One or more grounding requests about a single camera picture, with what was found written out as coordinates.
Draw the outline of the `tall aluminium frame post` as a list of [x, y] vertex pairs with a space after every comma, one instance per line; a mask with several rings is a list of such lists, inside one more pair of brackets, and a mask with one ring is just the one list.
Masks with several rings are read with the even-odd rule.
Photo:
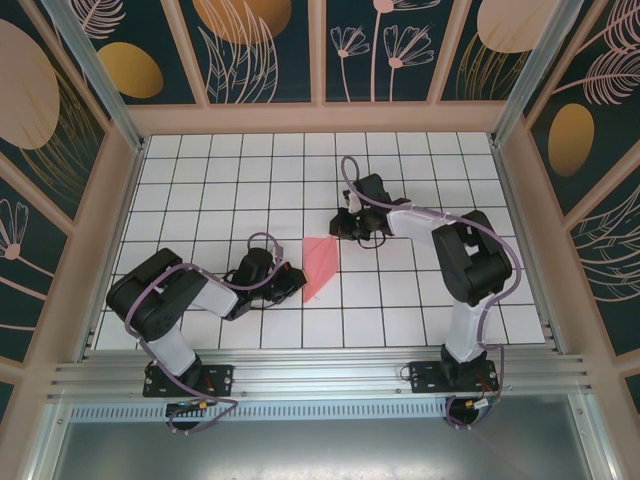
[[66, 0], [41, 0], [53, 24], [58, 28], [73, 56], [87, 74], [100, 100], [111, 115], [126, 142], [139, 153], [144, 137], [110, 79], [89, 38], [78, 23]]
[[584, 0], [558, 0], [491, 132], [490, 145], [493, 150], [498, 150], [508, 139], [549, 65], [557, 56], [583, 3]]

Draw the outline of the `wide aluminium mounting rail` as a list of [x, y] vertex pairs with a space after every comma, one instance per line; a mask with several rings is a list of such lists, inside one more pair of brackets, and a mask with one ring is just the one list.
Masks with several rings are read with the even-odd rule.
[[[405, 365], [436, 360], [436, 347], [203, 350], [206, 364], [234, 368], [237, 400], [320, 400], [407, 397]], [[68, 402], [138, 401], [149, 358], [139, 350], [88, 352], [56, 365], [47, 396]], [[594, 382], [578, 355], [543, 346], [505, 350], [506, 395], [583, 393]]]

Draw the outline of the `aluminium table side rail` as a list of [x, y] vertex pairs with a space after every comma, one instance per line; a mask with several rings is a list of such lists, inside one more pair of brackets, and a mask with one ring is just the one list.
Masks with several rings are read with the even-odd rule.
[[110, 285], [148, 143], [147, 138], [141, 137], [139, 145], [131, 149], [130, 156], [119, 152], [110, 155], [110, 163], [99, 171], [88, 207], [83, 212], [83, 217], [88, 220], [85, 246], [96, 265], [91, 270], [90, 290], [72, 357], [74, 363], [83, 360], [101, 318], [103, 301]]
[[542, 277], [541, 265], [533, 245], [533, 239], [522, 208], [522, 202], [517, 195], [515, 181], [509, 171], [508, 162], [501, 148], [492, 139], [490, 139], [490, 147], [499, 180], [504, 191], [506, 204], [513, 222], [519, 252], [524, 261], [524, 273], [528, 279], [529, 290], [532, 294], [536, 314], [539, 319], [541, 331], [545, 337], [545, 345], [548, 349], [552, 349], [558, 354], [563, 355], [566, 353], [566, 345], [557, 322], [557, 315], [549, 297], [548, 288]]

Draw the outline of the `grey metal sheet panel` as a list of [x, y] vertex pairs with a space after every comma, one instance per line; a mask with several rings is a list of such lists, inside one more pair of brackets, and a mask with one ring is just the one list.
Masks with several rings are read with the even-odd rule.
[[54, 480], [592, 480], [569, 430], [460, 432], [438, 419], [73, 424]]

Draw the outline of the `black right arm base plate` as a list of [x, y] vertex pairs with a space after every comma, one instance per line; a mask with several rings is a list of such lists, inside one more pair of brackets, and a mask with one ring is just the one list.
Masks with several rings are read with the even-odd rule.
[[484, 361], [473, 367], [455, 382], [446, 378], [438, 361], [415, 361], [408, 364], [409, 381], [413, 393], [480, 393], [484, 386], [491, 391], [499, 388], [495, 363]]

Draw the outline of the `short aluminium frame post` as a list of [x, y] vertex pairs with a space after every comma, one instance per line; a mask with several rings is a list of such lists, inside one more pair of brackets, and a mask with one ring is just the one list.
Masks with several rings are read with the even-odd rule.
[[71, 407], [68, 403], [45, 405], [29, 454], [24, 480], [53, 480], [70, 414]]
[[580, 385], [568, 395], [574, 423], [592, 480], [612, 480], [595, 417], [588, 403], [588, 393]]

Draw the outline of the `pink paper sheet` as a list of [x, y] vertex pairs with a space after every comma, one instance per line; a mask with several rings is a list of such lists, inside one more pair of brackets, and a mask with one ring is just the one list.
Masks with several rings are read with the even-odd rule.
[[338, 241], [333, 236], [304, 237], [303, 271], [307, 283], [303, 287], [303, 302], [309, 302], [338, 272]]

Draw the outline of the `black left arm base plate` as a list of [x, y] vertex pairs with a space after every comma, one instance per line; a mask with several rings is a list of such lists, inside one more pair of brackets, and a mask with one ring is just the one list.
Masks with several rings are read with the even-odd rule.
[[[193, 397], [172, 381], [158, 366], [145, 368], [142, 395], [146, 398]], [[233, 385], [232, 365], [196, 364], [186, 370], [178, 380], [193, 390], [214, 397], [229, 397]]]

